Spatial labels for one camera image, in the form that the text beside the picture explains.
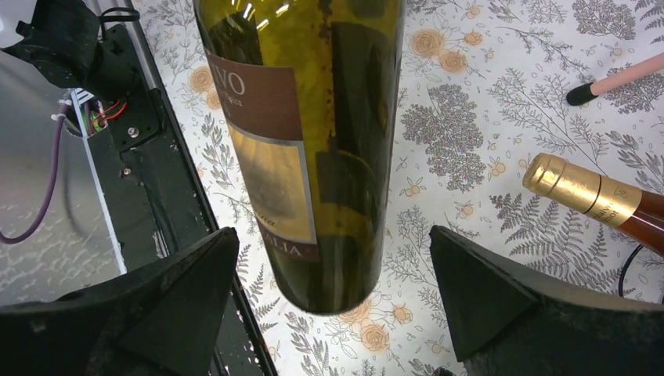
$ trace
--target bottle label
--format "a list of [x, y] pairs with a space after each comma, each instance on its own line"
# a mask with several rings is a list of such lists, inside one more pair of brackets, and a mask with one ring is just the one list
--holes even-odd
[[607, 226], [618, 227], [629, 219], [641, 203], [642, 191], [600, 175], [600, 191], [593, 206], [585, 213]]
[[205, 52], [265, 246], [319, 261], [293, 70]]

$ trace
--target tablecloth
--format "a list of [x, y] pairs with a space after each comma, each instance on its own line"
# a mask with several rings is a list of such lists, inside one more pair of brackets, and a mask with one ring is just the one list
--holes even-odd
[[[464, 374], [428, 254], [434, 224], [615, 293], [634, 241], [525, 190], [539, 152], [664, 194], [664, 76], [582, 107], [564, 101], [664, 50], [662, 0], [409, 0], [381, 278], [357, 309], [310, 316], [280, 294], [259, 246], [190, 1], [134, 5], [216, 219], [239, 230], [237, 271], [280, 374]], [[422, 132], [431, 116], [446, 126]], [[658, 302], [663, 266], [643, 251], [627, 295]]]

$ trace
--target gold foil cap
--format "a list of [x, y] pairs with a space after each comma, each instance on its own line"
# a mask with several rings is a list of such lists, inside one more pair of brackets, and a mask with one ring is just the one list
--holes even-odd
[[600, 192], [601, 177], [555, 155], [540, 153], [530, 162], [523, 186], [568, 208], [586, 213]]
[[613, 227], [632, 216], [642, 197], [635, 186], [545, 153], [532, 160], [523, 176], [523, 186]]

